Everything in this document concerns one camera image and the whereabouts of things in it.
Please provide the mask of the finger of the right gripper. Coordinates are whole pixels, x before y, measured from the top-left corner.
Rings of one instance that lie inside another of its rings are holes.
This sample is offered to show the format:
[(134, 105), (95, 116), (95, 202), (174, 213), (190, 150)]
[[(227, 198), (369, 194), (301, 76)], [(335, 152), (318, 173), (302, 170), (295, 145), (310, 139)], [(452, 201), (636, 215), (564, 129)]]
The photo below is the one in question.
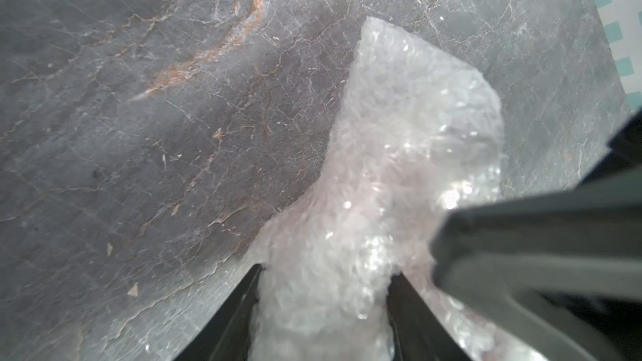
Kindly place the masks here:
[(432, 273), (550, 360), (641, 357), (641, 118), (575, 188), (453, 212)]

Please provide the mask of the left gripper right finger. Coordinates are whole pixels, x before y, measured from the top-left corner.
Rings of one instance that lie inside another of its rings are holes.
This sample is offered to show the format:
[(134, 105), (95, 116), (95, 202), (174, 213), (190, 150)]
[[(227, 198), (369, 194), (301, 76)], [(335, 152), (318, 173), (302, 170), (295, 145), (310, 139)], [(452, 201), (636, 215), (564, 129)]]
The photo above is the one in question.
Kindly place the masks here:
[(391, 279), (386, 305), (394, 361), (471, 361), (404, 274)]

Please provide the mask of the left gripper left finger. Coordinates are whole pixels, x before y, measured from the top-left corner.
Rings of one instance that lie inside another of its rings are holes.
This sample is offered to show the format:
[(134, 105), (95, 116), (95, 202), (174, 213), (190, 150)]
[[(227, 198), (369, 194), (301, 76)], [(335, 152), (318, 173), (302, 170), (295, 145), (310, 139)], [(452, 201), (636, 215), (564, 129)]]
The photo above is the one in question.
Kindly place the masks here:
[(258, 302), (262, 264), (253, 265), (195, 339), (175, 361), (249, 360), (252, 311)]

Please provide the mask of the clear bubble wrap sheet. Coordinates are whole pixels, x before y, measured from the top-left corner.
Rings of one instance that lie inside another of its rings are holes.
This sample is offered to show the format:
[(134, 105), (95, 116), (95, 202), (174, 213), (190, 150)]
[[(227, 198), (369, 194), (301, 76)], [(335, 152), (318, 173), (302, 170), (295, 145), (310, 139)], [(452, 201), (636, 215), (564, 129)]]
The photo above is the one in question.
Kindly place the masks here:
[(398, 273), (472, 359), (541, 359), (430, 279), (446, 214), (500, 197), (504, 138), (501, 100), (475, 67), (366, 18), (318, 180), (246, 254), (264, 265), (250, 359), (392, 359)]

